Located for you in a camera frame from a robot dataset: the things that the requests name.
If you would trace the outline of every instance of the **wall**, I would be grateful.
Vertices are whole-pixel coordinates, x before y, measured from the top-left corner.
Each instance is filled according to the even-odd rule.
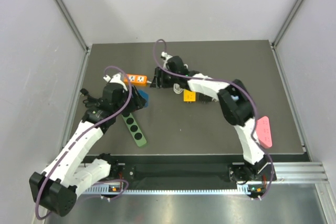
[[[0,5],[0,222],[30,223],[28,180],[59,151],[83,50],[53,0]]]
[[[295,0],[64,0],[91,43],[273,40]]]
[[[305,0],[278,46],[313,158],[336,194],[336,7]]]

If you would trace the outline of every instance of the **blue object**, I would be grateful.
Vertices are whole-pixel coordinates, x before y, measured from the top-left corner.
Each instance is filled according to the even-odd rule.
[[[146,104],[145,104],[145,108],[148,106],[148,100],[149,100],[149,95],[143,91],[143,90],[138,90],[139,94],[144,98],[146,99]]]

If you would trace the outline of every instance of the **gray table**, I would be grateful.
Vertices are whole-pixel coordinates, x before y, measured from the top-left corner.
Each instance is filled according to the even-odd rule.
[[[127,73],[153,77],[152,43],[97,44],[92,46],[83,87],[101,97],[106,82],[103,70],[115,65]],[[189,69],[213,78],[240,79],[254,98],[260,116],[270,119],[271,153],[303,153],[279,72],[266,40],[168,43],[168,53],[179,55]],[[149,106],[133,115],[148,145],[138,148],[122,118],[109,128],[90,154],[241,154],[234,128],[218,103],[185,103],[172,89],[141,88]],[[72,133],[86,108],[79,103]]]

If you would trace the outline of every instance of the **purple cable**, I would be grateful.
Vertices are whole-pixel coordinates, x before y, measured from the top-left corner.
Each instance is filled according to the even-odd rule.
[[[154,58],[154,61],[156,62],[156,65],[162,71],[164,71],[164,72],[166,72],[166,73],[168,73],[168,74],[170,74],[172,76],[177,76],[177,77],[184,78],[184,79],[205,80],[205,81],[219,81],[219,82],[228,83],[228,84],[232,85],[233,87],[237,88],[240,92],[242,92],[247,97],[247,99],[249,100],[249,102],[251,103],[252,108],[253,108],[254,117],[255,117],[255,123],[254,123],[253,129],[252,129],[252,132],[251,132],[251,138],[259,146],[259,148],[262,151],[264,151],[265,155],[268,157],[268,159],[269,159],[269,161],[271,163],[271,177],[270,177],[270,180],[269,180],[269,184],[268,184],[268,186],[267,186],[266,191],[264,192],[264,194],[260,197],[261,199],[263,199],[265,197],[265,195],[268,193],[268,191],[270,189],[270,186],[272,184],[272,181],[273,181],[274,165],[273,165],[273,160],[272,160],[271,156],[265,151],[265,149],[258,143],[258,141],[253,136],[253,134],[254,134],[254,132],[256,131],[256,128],[257,128],[257,121],[258,121],[259,115],[258,115],[258,110],[257,110],[256,104],[253,101],[252,97],[244,89],[242,89],[240,86],[238,86],[237,84],[235,84],[235,83],[233,83],[231,81],[226,81],[226,80],[221,80],[221,79],[209,79],[209,78],[203,79],[203,78],[199,78],[199,77],[183,76],[181,74],[173,73],[173,72],[168,71],[167,69],[164,69],[160,65],[160,63],[158,62],[158,59],[156,58],[156,46],[157,46],[157,44],[159,42],[163,42],[164,43],[164,52],[167,52],[167,44],[166,44],[166,41],[164,41],[163,39],[158,39],[154,43],[154,46],[153,46],[153,58]]]
[[[115,66],[108,66],[105,68],[104,70],[104,74],[106,75],[106,72],[107,70],[109,69],[117,69],[119,72],[121,72],[126,78],[127,78],[127,83],[128,83],[128,88],[129,88],[129,94],[128,94],[128,97],[127,97],[127,100],[125,102],[125,104],[120,108],[120,110],[118,110],[116,113],[114,113],[113,115],[99,121],[98,123],[96,123],[95,125],[89,127],[88,129],[86,129],[84,132],[82,132],[82,134],[80,134],[74,143],[77,143],[86,133],[88,133],[90,130],[92,130],[93,128],[95,127],[98,127],[100,124],[112,119],[113,117],[117,116],[119,113],[121,113],[127,106],[127,104],[130,102],[131,100],[131,97],[132,97],[132,84],[127,76],[127,74],[120,68],[118,67],[115,67]],[[64,157],[68,154],[68,152],[64,152],[64,154],[62,155],[62,157],[56,162],[56,164],[53,166],[53,168],[50,170],[49,174],[47,175],[47,177],[44,179],[39,191],[38,191],[38,194],[37,194],[37,198],[36,198],[36,203],[35,203],[35,215],[36,215],[36,218],[38,220],[44,220],[45,218],[47,218],[51,212],[47,213],[45,216],[41,217],[39,215],[39,212],[38,212],[38,206],[40,205],[40,201],[41,201],[41,196],[42,196],[42,193],[43,193],[43,190],[44,188],[46,187],[46,184],[49,180],[49,178],[51,177],[51,175],[53,174],[53,172],[56,170],[56,167],[60,164],[60,162],[64,159]]]
[[[124,194],[124,192],[127,190],[128,186],[130,185],[130,184],[128,183],[128,181],[125,180],[125,179],[113,179],[113,180],[108,180],[108,181],[97,182],[97,183],[94,184],[94,186],[97,186],[97,185],[103,185],[103,184],[111,183],[111,182],[123,182],[123,183],[126,183],[126,186],[125,186],[125,188],[124,188],[119,194],[117,194],[115,197],[113,197],[113,198],[109,198],[110,200],[118,199],[121,195]],[[102,197],[102,196],[97,196],[97,195],[95,195],[95,196],[90,196],[90,197],[84,198],[83,200],[81,200],[81,201],[78,202],[77,204],[80,204],[80,203],[82,203],[83,201],[86,201],[87,199],[100,198],[100,197]]]

